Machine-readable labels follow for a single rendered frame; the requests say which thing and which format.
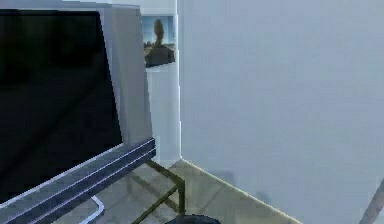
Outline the black television set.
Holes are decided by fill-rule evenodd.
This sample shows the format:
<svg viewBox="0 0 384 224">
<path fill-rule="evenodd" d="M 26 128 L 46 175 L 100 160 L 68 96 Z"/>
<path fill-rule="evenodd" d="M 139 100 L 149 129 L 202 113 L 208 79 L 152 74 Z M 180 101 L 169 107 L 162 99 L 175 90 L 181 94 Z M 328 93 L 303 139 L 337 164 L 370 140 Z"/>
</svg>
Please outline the black television set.
<svg viewBox="0 0 384 224">
<path fill-rule="evenodd" d="M 0 4 L 0 224 L 50 224 L 156 154 L 135 6 Z"/>
</svg>

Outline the round black object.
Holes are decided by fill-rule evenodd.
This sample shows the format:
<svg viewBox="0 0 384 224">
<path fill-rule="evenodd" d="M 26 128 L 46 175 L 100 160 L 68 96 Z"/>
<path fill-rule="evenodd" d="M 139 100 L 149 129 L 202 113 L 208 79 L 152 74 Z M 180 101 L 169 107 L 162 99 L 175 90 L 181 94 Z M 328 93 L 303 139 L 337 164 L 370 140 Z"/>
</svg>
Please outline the round black object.
<svg viewBox="0 0 384 224">
<path fill-rule="evenodd" d="M 221 222 L 205 215 L 192 214 L 177 216 L 165 224 L 221 224 Z"/>
</svg>

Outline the grey slanted post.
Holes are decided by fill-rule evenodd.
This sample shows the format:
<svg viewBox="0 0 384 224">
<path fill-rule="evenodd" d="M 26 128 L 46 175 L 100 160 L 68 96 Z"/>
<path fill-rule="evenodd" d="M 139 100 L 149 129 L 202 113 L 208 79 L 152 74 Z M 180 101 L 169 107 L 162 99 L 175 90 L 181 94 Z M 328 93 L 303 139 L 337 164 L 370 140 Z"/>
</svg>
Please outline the grey slanted post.
<svg viewBox="0 0 384 224">
<path fill-rule="evenodd" d="M 359 224 L 374 224 L 381 210 L 384 208 L 384 178 L 372 197 Z"/>
</svg>

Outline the framed landscape picture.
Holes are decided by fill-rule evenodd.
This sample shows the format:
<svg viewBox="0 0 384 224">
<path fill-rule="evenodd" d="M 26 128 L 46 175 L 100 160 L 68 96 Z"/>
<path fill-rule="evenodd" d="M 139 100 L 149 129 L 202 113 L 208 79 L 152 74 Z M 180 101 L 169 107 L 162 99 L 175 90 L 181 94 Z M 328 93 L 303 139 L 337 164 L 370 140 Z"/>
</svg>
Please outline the framed landscape picture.
<svg viewBox="0 0 384 224">
<path fill-rule="evenodd" d="M 142 32 L 144 61 L 147 68 L 176 61 L 176 34 L 173 16 L 143 16 Z"/>
</svg>

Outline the olive metal frame stand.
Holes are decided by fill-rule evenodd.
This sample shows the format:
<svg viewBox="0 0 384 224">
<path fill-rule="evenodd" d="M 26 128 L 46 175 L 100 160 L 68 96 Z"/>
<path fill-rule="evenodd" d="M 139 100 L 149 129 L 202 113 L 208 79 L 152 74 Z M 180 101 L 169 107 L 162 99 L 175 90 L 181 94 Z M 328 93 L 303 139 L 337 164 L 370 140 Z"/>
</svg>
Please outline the olive metal frame stand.
<svg viewBox="0 0 384 224">
<path fill-rule="evenodd" d="M 155 188 L 154 183 L 146 181 L 136 171 L 133 171 L 131 178 L 134 183 L 140 185 L 147 190 L 150 194 L 156 197 L 156 201 L 153 202 L 144 212 L 136 218 L 132 224 L 141 224 L 150 214 L 155 212 L 161 204 L 165 204 L 168 208 L 172 209 L 178 216 L 184 216 L 186 213 L 186 183 L 185 180 L 169 169 L 161 166 L 155 161 L 148 161 L 146 165 L 150 170 L 157 173 L 158 176 L 162 176 L 171 181 L 170 188 L 164 193 L 161 193 Z"/>
</svg>

